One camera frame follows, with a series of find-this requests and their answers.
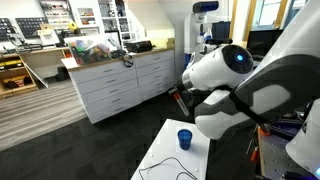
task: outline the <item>window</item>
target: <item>window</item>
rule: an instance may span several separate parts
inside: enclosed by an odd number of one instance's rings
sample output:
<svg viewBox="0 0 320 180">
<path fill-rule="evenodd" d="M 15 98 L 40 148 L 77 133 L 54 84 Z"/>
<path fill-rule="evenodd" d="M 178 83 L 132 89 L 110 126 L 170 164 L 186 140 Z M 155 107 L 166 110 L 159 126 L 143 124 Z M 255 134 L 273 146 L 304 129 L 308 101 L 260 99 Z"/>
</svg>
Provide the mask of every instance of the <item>window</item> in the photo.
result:
<svg viewBox="0 0 320 180">
<path fill-rule="evenodd" d="M 280 8 L 281 0 L 264 0 L 259 26 L 273 25 Z"/>
</svg>

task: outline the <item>drawer handle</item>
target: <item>drawer handle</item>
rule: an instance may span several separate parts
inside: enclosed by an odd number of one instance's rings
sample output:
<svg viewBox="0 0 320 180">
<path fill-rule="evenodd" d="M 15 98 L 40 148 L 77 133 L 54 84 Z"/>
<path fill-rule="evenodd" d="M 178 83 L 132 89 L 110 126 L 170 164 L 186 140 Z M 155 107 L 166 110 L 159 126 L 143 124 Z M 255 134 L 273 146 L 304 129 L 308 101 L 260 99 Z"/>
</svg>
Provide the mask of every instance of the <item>drawer handle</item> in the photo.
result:
<svg viewBox="0 0 320 180">
<path fill-rule="evenodd" d="M 121 108 L 118 108 L 118 109 L 115 109 L 115 111 L 119 111 L 119 110 L 121 110 L 121 109 L 123 109 L 123 107 L 121 107 Z"/>
<path fill-rule="evenodd" d="M 112 90 L 112 91 L 110 91 L 110 93 L 113 93 L 113 92 L 116 92 L 116 91 L 118 91 L 118 89 Z"/>
<path fill-rule="evenodd" d="M 103 72 L 110 72 L 110 71 L 113 71 L 113 69 L 105 70 Z"/>
<path fill-rule="evenodd" d="M 114 101 L 112 101 L 112 102 L 117 102 L 117 101 L 120 101 L 120 99 L 121 99 L 121 98 L 119 98 L 119 99 L 116 99 L 116 100 L 114 100 Z"/>
<path fill-rule="evenodd" d="M 106 83 L 111 83 L 111 82 L 114 82 L 114 81 L 116 81 L 116 79 L 112 79 L 110 81 L 107 81 Z"/>
</svg>

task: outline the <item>white cabinet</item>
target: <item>white cabinet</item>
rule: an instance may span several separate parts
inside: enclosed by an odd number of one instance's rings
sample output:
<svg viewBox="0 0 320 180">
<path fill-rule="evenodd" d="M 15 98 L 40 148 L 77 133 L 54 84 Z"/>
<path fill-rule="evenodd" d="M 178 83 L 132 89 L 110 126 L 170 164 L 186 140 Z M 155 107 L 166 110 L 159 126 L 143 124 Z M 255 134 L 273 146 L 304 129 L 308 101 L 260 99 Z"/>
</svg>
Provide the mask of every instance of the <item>white cabinet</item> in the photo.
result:
<svg viewBox="0 0 320 180">
<path fill-rule="evenodd" d="M 136 106 L 174 85 L 173 51 L 134 58 L 135 66 L 130 68 L 119 60 L 69 71 L 91 123 Z"/>
<path fill-rule="evenodd" d="M 72 13 L 80 29 L 98 29 L 104 33 L 98 0 L 69 0 Z"/>
</svg>

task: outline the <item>blue light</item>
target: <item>blue light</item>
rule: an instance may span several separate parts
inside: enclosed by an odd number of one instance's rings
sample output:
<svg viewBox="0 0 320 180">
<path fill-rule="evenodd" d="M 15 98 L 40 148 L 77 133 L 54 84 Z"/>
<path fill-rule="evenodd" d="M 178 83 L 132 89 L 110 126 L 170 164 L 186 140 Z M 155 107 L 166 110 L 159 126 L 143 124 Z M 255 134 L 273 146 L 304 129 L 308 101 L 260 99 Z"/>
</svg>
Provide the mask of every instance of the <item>blue light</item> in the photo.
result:
<svg viewBox="0 0 320 180">
<path fill-rule="evenodd" d="M 316 174 L 320 176 L 320 168 L 317 169 Z"/>
<path fill-rule="evenodd" d="M 238 59 L 239 61 L 242 61 L 242 60 L 243 60 L 243 56 L 239 54 L 239 55 L 237 56 L 237 59 Z"/>
</svg>

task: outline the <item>dark floor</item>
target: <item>dark floor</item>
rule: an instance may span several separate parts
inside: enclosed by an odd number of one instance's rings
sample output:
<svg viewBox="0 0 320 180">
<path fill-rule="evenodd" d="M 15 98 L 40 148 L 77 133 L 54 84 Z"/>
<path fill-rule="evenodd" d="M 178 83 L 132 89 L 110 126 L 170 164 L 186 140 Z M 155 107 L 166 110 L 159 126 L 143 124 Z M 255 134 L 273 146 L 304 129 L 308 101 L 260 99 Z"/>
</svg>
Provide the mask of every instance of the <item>dark floor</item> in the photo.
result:
<svg viewBox="0 0 320 180">
<path fill-rule="evenodd" d="M 95 126 L 83 119 L 0 152 L 0 179 L 127 180 L 167 118 L 192 122 L 166 94 Z M 211 142 L 207 179 L 253 179 L 248 129 Z"/>
</svg>

